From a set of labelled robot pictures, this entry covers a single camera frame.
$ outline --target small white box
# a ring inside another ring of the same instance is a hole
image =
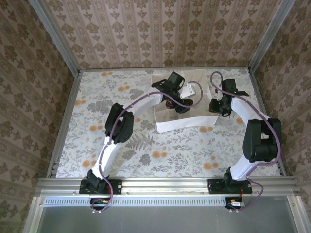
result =
[[[151,76],[151,83],[168,79],[172,72],[153,73]],[[174,109],[167,109],[165,101],[154,106],[155,123],[159,133],[176,130],[184,127],[193,126],[208,126],[214,125],[217,121],[218,114],[211,113],[208,110],[212,95],[207,83],[206,72],[204,69],[176,71],[179,75],[185,78],[185,85],[189,81],[197,81],[203,89],[203,99],[197,106],[190,108],[189,111],[183,114],[178,114]],[[195,90],[196,95],[191,96],[190,99],[196,103],[201,96],[201,91],[198,85],[191,84]]]

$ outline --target floral tablecloth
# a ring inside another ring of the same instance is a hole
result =
[[[151,86],[153,72],[128,70],[84,72],[56,177],[85,177],[104,142],[104,124],[112,104],[128,105]],[[215,69],[206,69],[209,79]],[[258,106],[247,69],[218,69],[224,79],[250,94]],[[135,119],[132,137],[118,151],[111,177],[223,176],[242,156],[245,125],[235,113],[216,124],[166,133],[156,130],[153,109]],[[260,167],[254,176],[279,176],[277,165]]]

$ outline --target white plastic bracket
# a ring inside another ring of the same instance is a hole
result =
[[[195,90],[190,83],[187,83],[186,86],[181,89],[180,98],[184,99],[193,95],[195,95]]]

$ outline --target gray leaf pattern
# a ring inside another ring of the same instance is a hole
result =
[[[57,177],[85,177],[104,143],[104,124],[111,106],[129,105],[151,87],[151,75],[173,70],[84,72],[60,159]],[[206,69],[207,82],[215,69]],[[239,90],[258,107],[247,69],[220,69],[225,79],[236,79]],[[212,177],[223,176],[242,156],[245,125],[233,113],[215,125],[188,127],[170,132],[156,130],[154,111],[136,118],[132,137],[113,161],[113,177]],[[254,176],[277,176],[277,166],[260,167]]]

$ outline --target patterned wallpaper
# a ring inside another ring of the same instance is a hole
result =
[[[283,160],[311,219],[311,1],[296,0],[255,76],[268,113],[282,122]]]
[[[80,69],[247,66],[280,0],[44,0]]]
[[[0,1],[0,232],[20,232],[73,77],[27,0]]]

